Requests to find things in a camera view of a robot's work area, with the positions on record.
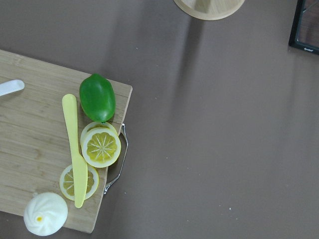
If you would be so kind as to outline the white ceramic spoon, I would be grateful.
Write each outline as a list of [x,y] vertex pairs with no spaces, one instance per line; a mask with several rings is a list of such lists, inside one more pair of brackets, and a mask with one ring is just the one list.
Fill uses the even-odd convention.
[[25,84],[22,80],[15,79],[0,84],[0,96],[23,90]]

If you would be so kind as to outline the upper lemon slice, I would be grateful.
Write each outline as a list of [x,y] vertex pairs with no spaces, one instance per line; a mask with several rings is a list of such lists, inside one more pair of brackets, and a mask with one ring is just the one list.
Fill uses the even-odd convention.
[[81,132],[80,146],[86,162],[96,168],[115,163],[122,147],[117,131],[108,122],[86,125]]

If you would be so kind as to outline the lemon slice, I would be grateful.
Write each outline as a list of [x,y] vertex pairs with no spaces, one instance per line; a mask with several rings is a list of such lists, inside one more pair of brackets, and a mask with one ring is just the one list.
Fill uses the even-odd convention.
[[86,125],[81,132],[80,146],[86,162],[96,168],[115,163],[122,147],[117,131],[108,122]]
[[[99,174],[97,170],[88,165],[88,181],[85,200],[89,199],[98,189],[99,185]],[[59,179],[59,187],[62,194],[69,200],[75,200],[74,194],[74,179],[73,179],[73,167],[72,165],[67,166]]]

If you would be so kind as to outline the green lime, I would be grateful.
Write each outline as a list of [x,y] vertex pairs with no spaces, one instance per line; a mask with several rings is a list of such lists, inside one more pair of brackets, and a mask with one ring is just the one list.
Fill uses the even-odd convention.
[[111,83],[99,74],[92,74],[79,87],[81,107],[92,121],[106,122],[115,114],[116,100]]

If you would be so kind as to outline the yellow plastic knife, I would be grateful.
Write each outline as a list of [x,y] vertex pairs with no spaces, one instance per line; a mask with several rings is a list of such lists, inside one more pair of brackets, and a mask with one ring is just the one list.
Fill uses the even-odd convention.
[[73,94],[64,95],[62,98],[62,108],[68,133],[73,168],[74,203],[76,208],[81,208],[85,201],[87,190],[88,165],[79,150],[76,97]]

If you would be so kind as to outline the lower lemon slice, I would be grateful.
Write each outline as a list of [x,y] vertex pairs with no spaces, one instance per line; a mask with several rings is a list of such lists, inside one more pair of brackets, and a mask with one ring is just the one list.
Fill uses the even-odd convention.
[[[97,170],[88,165],[88,181],[85,200],[89,199],[98,189],[99,185],[99,174]],[[74,194],[74,179],[73,179],[73,167],[72,165],[67,166],[59,179],[59,187],[62,194],[69,200],[75,200]]]

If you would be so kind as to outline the wooden mug tree stand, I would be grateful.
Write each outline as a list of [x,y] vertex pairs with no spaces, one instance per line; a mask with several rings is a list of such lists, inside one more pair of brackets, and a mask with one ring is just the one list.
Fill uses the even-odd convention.
[[201,20],[220,20],[234,14],[245,0],[174,0],[188,15]]

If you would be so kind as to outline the bamboo cutting board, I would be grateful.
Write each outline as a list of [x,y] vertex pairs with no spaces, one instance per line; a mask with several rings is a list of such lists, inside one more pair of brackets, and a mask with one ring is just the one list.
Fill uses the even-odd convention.
[[0,218],[23,222],[36,195],[60,194],[59,179],[71,164],[62,109],[66,94],[79,94],[87,73],[1,51],[0,80],[20,79],[23,90],[0,98]]

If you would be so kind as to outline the white steamed bun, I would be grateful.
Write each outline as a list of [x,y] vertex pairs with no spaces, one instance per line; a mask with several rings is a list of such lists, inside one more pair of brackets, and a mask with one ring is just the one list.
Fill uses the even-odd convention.
[[27,230],[37,236],[56,233],[66,222],[68,207],[58,194],[38,194],[25,207],[23,219]]

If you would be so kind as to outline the black framed glass rack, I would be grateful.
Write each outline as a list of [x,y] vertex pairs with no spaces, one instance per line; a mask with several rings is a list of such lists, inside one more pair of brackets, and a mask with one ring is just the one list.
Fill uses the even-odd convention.
[[319,0],[297,1],[289,46],[319,54]]

